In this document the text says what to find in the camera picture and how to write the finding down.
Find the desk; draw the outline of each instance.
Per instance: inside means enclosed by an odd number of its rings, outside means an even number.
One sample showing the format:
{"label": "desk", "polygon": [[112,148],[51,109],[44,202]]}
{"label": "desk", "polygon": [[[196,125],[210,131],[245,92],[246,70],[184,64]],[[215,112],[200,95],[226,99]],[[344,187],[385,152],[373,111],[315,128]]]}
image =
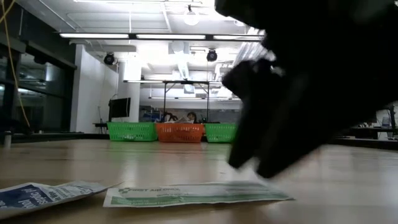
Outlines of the desk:
{"label": "desk", "polygon": [[[148,187],[224,180],[257,180],[225,160],[228,144],[73,140],[14,144],[2,153],[0,188],[25,182],[73,180]],[[324,146],[274,182],[296,198],[277,203],[103,208],[105,193],[46,208],[3,224],[43,223],[398,223],[398,154]]]}
{"label": "desk", "polygon": [[350,128],[341,133],[343,136],[355,136],[356,138],[379,139],[378,133],[396,133],[398,129],[392,128]]}

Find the fluorescent light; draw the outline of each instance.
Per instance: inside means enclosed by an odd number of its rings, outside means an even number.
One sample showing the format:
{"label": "fluorescent light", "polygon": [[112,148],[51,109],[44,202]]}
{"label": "fluorescent light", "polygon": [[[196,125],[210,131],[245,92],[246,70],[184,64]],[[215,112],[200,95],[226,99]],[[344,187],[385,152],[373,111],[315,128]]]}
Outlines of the fluorescent light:
{"label": "fluorescent light", "polygon": [[234,21],[234,24],[235,24],[236,26],[239,26],[239,27],[244,26],[244,23],[243,23],[243,22],[237,21],[237,20]]}
{"label": "fluorescent light", "polygon": [[[164,97],[148,97],[148,99],[164,100]],[[166,97],[166,99],[175,99],[175,97]]]}
{"label": "fluorescent light", "polygon": [[206,52],[206,51],[209,50],[209,48],[207,48],[207,47],[191,46],[191,47],[189,47],[189,50],[190,50],[190,51],[203,51],[203,52]]}
{"label": "fluorescent light", "polygon": [[262,40],[261,35],[214,35],[215,40]]}
{"label": "fluorescent light", "polygon": [[204,40],[206,35],[190,34],[137,34],[138,39],[181,39],[181,40]]}
{"label": "fluorescent light", "polygon": [[[156,99],[156,100],[164,100],[164,97],[156,96],[156,97],[148,97],[148,99]],[[207,100],[207,98],[200,97],[166,97],[169,100]],[[241,100],[239,98],[214,98],[210,97],[209,100]]]}
{"label": "fluorescent light", "polygon": [[126,80],[128,83],[163,83],[163,81],[156,80]]}
{"label": "fluorescent light", "polygon": [[[135,0],[74,0],[75,2],[86,2],[86,3],[99,3],[99,4],[107,4],[107,3],[116,3],[116,4],[186,4],[187,1],[156,1],[156,0],[146,0],[146,1],[135,1]],[[202,2],[198,1],[188,1],[192,6],[201,6]]]}
{"label": "fluorescent light", "polygon": [[60,34],[63,38],[76,38],[76,39],[128,39],[129,34],[80,34],[80,33],[70,33],[70,34]]}

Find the monitor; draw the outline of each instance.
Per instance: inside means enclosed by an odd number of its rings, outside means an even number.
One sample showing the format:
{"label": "monitor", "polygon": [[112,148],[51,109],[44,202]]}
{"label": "monitor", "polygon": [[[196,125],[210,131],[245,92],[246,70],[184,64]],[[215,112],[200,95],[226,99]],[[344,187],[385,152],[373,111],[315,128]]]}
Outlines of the monitor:
{"label": "monitor", "polygon": [[112,118],[127,118],[130,116],[131,98],[109,101],[109,121]]}

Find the wall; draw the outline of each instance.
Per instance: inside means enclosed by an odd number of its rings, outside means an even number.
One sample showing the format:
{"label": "wall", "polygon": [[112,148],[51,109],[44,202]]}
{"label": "wall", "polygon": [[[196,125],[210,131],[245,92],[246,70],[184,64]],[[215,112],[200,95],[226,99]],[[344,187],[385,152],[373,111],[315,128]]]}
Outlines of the wall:
{"label": "wall", "polygon": [[109,100],[117,93],[119,75],[87,53],[83,45],[76,47],[73,84],[71,131],[97,133],[93,123],[108,120]]}
{"label": "wall", "polygon": [[118,98],[130,98],[130,116],[128,118],[114,118],[116,121],[138,122],[139,121],[139,103],[140,103],[140,83],[124,83],[126,76],[141,78],[141,66],[136,66],[131,69],[131,66],[126,62],[119,63],[119,84],[118,84]]}

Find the table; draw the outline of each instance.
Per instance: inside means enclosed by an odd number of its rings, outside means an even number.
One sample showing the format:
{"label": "table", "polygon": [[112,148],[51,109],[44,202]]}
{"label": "table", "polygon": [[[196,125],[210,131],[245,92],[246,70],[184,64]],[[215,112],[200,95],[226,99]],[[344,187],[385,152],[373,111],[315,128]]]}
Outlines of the table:
{"label": "table", "polygon": [[[248,164],[225,160],[228,144],[72,140],[13,144],[2,152],[0,187],[73,180],[149,187],[218,180],[257,180]],[[323,146],[273,180],[294,201],[103,208],[105,194],[2,223],[398,223],[398,154]]]}
{"label": "table", "polygon": [[96,128],[99,128],[100,134],[106,134],[106,130],[108,129],[107,123],[93,123]]}

